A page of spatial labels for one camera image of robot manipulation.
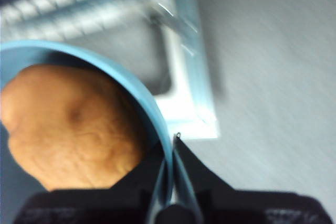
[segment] black object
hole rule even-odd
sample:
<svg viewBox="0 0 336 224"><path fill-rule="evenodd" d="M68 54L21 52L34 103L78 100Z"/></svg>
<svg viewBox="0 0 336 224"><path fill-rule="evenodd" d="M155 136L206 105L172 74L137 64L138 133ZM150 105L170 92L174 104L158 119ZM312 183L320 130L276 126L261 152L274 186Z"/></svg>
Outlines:
<svg viewBox="0 0 336 224"><path fill-rule="evenodd" d="M320 203L293 193L234 190L179 139L175 149L187 171L204 223L330 224ZM107 190L58 190L32 197L16 224L144 223L160 166L160 144L129 174ZM186 206L161 210L155 224L195 223Z"/></svg>

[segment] blurry background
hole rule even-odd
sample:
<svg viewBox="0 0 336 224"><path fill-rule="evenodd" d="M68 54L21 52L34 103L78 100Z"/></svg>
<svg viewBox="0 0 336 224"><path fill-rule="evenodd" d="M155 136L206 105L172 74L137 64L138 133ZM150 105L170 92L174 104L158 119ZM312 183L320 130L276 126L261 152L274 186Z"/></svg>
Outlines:
<svg viewBox="0 0 336 224"><path fill-rule="evenodd" d="M316 197L336 221L336 0L197 1L222 136L187 145L233 187ZM10 40L3 36L4 13L2 40ZM117 38L105 30L96 41L90 36L65 41L122 56L120 62L153 94L164 92L170 81L161 38L143 17L131 28L114 27ZM146 42L137 43L139 36ZM148 59L132 64L125 56L139 52ZM17 202L6 189L25 192L4 152L1 210L7 223Z"/></svg>

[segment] light blue bowl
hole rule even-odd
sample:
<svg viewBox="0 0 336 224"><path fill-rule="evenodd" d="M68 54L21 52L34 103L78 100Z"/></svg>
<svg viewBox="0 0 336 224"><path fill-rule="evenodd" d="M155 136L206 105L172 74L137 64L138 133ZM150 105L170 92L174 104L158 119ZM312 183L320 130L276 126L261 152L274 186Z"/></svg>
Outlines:
<svg viewBox="0 0 336 224"><path fill-rule="evenodd" d="M154 97L133 74L107 57L94 52L62 43L42 40L12 41L1 45L1 89L16 74L31 65L93 65L120 83L146 114L147 130L154 131L150 145L160 141L168 169L172 166L172 151L166 122L156 105Z"/></svg>

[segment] floor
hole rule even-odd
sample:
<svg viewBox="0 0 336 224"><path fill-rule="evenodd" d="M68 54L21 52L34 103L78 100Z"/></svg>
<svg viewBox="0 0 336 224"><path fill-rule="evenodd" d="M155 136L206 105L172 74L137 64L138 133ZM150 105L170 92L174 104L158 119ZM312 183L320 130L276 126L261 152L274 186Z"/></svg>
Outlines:
<svg viewBox="0 0 336 224"><path fill-rule="evenodd" d="M336 0L198 0L218 141L190 142L239 189L317 198L336 222Z"/></svg>

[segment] bread dough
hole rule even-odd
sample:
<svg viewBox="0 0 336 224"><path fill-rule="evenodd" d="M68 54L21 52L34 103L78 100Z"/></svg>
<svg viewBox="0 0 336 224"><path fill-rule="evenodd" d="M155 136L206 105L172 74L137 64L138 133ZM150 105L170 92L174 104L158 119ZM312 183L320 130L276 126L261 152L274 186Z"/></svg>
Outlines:
<svg viewBox="0 0 336 224"><path fill-rule="evenodd" d="M147 149L125 92L99 71L28 67L2 90L1 105L11 154L47 190L111 187Z"/></svg>

